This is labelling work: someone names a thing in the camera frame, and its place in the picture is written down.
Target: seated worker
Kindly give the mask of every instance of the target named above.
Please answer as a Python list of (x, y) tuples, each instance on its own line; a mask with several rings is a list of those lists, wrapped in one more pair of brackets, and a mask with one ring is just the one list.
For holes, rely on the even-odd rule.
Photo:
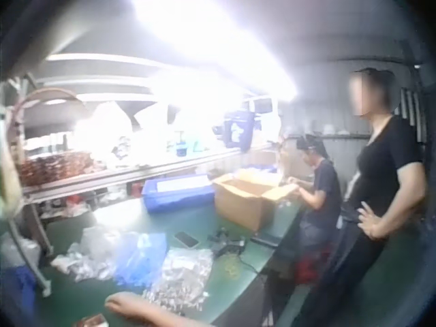
[(202, 322), (181, 317), (129, 292), (116, 293), (106, 299), (105, 307), (128, 319), (138, 320), (144, 326), (155, 327), (210, 327)]
[(320, 263), (322, 252), (327, 250), (334, 238), (342, 199), (336, 170), (328, 158), (322, 140), (306, 134), (297, 139), (296, 147), (303, 161), (315, 173), (313, 183), (294, 177), (288, 180), (298, 185), (292, 195), (301, 199), (308, 207), (300, 222), (296, 271), (296, 282), (306, 283), (317, 277), (316, 270), (320, 267), (313, 265)]

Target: hand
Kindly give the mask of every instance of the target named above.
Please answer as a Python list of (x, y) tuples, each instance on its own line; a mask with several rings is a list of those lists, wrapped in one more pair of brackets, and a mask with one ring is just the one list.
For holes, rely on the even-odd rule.
[(361, 223), (358, 224), (359, 228), (363, 230), (371, 240), (383, 238), (384, 235), (380, 234), (379, 228), (377, 227), (380, 222), (380, 217), (373, 212), (373, 209), (371, 209), (366, 202), (362, 202), (362, 205), (363, 208), (358, 209), (360, 213), (359, 220), (361, 221)]
[(294, 199), (298, 199), (301, 196), (301, 192), (300, 192), (301, 187), (300, 186), (296, 186), (295, 189), (293, 189), (289, 195), (292, 196)]
[(144, 317), (147, 308), (154, 307), (143, 297), (129, 292), (120, 292), (109, 296), (104, 306), (109, 310), (129, 318)]
[(287, 179), (287, 183), (288, 183), (288, 184), (296, 184), (296, 185), (299, 185), (299, 184), (300, 184), (300, 180), (299, 180), (298, 178), (296, 178), (296, 177), (289, 177), (289, 178)]

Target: cardboard box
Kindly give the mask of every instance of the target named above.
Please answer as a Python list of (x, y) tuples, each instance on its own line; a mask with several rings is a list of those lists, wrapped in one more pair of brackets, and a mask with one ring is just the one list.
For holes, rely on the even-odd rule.
[(280, 187), (281, 176), (254, 170), (239, 170), (213, 181), (215, 208), (227, 220), (258, 231), (273, 220), (276, 203), (295, 185)]

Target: green table surface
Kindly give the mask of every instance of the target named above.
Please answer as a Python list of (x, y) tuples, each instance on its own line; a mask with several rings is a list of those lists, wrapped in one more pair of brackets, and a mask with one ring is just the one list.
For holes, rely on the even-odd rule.
[[(264, 230), (283, 238), (295, 219), (299, 205), (287, 203), (276, 209), (274, 221)], [(80, 242), (83, 228), (104, 223), (121, 230), (136, 232), (165, 232), (171, 247), (183, 247), (174, 235), (184, 231), (200, 241), (197, 249), (207, 249), (211, 243), (208, 235), (214, 235), (220, 227), (229, 230), (231, 236), (250, 237), (250, 231), (222, 219), (213, 205), (189, 208), (176, 212), (150, 215), (146, 212), (142, 200), (128, 200), (94, 213), (85, 214), (65, 221), (51, 223), (47, 235), (55, 247), (55, 254), (63, 254), (73, 242)], [(241, 258), (261, 271), (273, 256), (274, 250), (249, 241)], [(211, 276), (205, 291), (209, 297), (202, 311), (188, 311), (188, 317), (212, 324), (244, 292), (256, 278), (256, 273), (244, 264), (238, 263), (239, 277), (231, 279), (225, 271), (225, 258), (221, 257), (213, 264)], [(107, 296), (121, 291), (128, 291), (125, 286), (114, 281), (89, 279), (76, 283), (71, 276), (62, 274), (47, 266), (42, 269), (46, 278), (52, 282), (52, 294), (42, 298), (37, 292), (35, 313), (44, 326), (72, 326), (78, 320), (98, 313), (103, 313), (110, 327), (135, 326), (104, 308)]]

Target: short sleeve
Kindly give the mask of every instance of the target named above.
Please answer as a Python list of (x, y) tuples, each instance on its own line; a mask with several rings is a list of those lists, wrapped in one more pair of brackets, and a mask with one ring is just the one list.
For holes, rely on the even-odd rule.
[(390, 153), (397, 170), (413, 162), (422, 162), (415, 129), (405, 119), (396, 119), (389, 132)]
[(336, 174), (333, 166), (331, 164), (324, 164), (317, 172), (313, 188), (316, 191), (324, 191), (326, 193), (330, 193), (333, 188), (335, 177)]

